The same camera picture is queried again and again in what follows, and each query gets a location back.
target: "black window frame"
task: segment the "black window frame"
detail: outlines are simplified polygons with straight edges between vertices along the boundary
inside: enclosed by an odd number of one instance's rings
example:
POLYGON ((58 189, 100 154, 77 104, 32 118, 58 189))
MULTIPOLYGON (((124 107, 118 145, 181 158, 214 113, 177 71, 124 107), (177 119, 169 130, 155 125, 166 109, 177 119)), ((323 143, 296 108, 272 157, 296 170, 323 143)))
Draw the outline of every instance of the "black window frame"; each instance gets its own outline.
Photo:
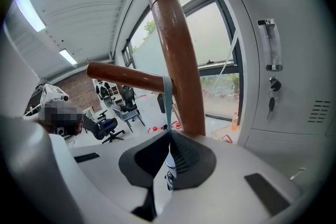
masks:
MULTIPOLYGON (((212 3, 216 3, 218 10, 223 18, 225 27, 226 27, 226 31, 228 33, 229 36, 229 41, 232 42, 233 40, 233 36, 234 33, 236 31, 236 27, 233 23, 231 14, 224 2, 224 0, 190 0, 188 3, 186 3, 182 9, 183 12, 185 14, 186 17, 188 17, 189 15, 199 11, 200 9, 212 4, 212 3)), ((138 29, 138 27, 140 26, 140 24, 143 22, 143 20, 146 18, 146 16, 148 15, 148 13, 150 12, 150 7, 147 6, 146 9, 143 11, 143 13, 141 14, 140 18, 138 19, 138 21, 136 22, 136 24, 134 25, 131 34, 129 36, 129 38, 126 40, 125 46, 122 49, 122 55, 124 58, 124 62, 125 62, 125 66, 129 67, 130 64, 133 64, 134 69, 136 69, 136 65, 134 62, 134 57, 133 57, 133 48, 132 48, 132 44, 131 44, 131 39, 134 35, 134 33, 136 32, 136 30, 138 29), (127 59, 126 56, 126 51, 127 48, 129 50, 130 53, 130 59, 127 59)), ((238 73, 239 74, 239 106, 238 106, 238 122, 237 124, 240 124, 240 118, 241 118, 241 111, 243 109, 243 95, 244 95, 244 73, 243 73, 243 60, 242 60, 242 53, 241 53, 241 49, 240 49, 240 44, 239 44, 239 39, 237 39, 237 43, 236 46, 232 52, 232 56, 233 56, 233 62, 230 62, 227 64, 223 74, 232 74, 232 73, 238 73)), ((224 66, 225 61, 220 62, 220 65, 216 65, 216 66, 205 66, 205 65, 199 65, 199 75, 200 77, 202 76, 210 76, 210 75, 216 75, 216 74, 220 74, 223 66, 224 66)), ((213 117, 213 118, 221 118, 223 120, 231 120, 228 118, 222 118, 222 117, 217 117, 217 116, 212 116, 212 115, 206 115, 209 117, 213 117)))

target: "white corrugated ceiling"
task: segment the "white corrugated ceiling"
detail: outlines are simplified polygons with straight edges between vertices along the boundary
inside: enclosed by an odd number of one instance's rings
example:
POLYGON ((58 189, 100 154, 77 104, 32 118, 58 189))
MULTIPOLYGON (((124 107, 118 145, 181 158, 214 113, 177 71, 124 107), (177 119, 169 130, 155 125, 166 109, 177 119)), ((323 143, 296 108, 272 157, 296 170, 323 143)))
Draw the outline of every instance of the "white corrugated ceiling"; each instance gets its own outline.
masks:
MULTIPOLYGON (((107 58, 125 0, 30 0, 46 24, 50 40, 66 48, 78 63, 107 58)), ((27 25, 15 4, 6 19, 12 39, 35 72, 44 78, 71 68, 27 25)))

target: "orange bottle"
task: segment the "orange bottle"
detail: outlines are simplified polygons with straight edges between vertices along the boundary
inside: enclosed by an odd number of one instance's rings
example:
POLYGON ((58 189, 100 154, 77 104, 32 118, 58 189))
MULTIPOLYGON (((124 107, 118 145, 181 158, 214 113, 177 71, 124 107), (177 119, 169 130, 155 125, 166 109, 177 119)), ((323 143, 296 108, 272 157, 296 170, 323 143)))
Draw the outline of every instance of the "orange bottle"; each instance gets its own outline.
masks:
POLYGON ((238 123, 238 113, 235 112, 234 116, 232 117, 232 124, 231 124, 231 130, 232 131, 237 130, 237 123, 238 123))

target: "fluorescent light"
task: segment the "fluorescent light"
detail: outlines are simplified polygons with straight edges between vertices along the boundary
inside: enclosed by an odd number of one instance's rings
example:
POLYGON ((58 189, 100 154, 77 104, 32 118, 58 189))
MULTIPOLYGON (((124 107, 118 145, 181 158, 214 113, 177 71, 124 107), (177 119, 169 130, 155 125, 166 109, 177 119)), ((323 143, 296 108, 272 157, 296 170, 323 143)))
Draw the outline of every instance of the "fluorescent light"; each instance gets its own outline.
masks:
POLYGON ((75 65, 77 62, 74 60, 73 57, 67 52, 66 49, 60 50, 59 54, 61 54, 70 64, 75 65))
POLYGON ((26 18, 26 20, 30 23, 30 25, 35 29, 35 31, 39 32, 42 29, 46 28, 44 23, 38 17, 36 11, 34 10, 30 0, 15 0, 19 10, 26 18))

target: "white cable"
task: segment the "white cable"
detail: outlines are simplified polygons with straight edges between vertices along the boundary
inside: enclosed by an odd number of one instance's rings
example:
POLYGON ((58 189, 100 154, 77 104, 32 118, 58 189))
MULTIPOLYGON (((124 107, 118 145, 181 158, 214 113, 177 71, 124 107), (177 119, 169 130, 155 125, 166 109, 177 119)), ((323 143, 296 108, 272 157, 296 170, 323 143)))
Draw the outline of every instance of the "white cable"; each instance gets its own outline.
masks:
POLYGON ((232 42, 231 42, 230 51, 229 51, 229 53, 228 53, 228 55, 227 55, 225 64, 224 64, 224 66, 223 66, 221 72, 219 73, 219 76, 218 76, 218 78, 216 79, 214 85, 213 85, 212 88, 209 90, 207 97, 211 94, 211 92, 212 92, 212 90, 214 89, 214 87, 216 86, 216 84, 217 84, 217 82, 218 82, 218 80, 219 80, 221 74, 223 73, 223 71, 224 71, 224 69, 225 69, 225 67, 226 67, 226 65, 227 65, 227 63, 228 63, 228 61, 229 61, 229 58, 230 58, 230 56, 231 56, 231 54, 232 54, 232 52, 233 52, 233 49, 235 48, 236 43, 237 43, 237 30, 235 31, 235 33, 234 33, 234 35, 233 35, 233 39, 232 39, 232 42))

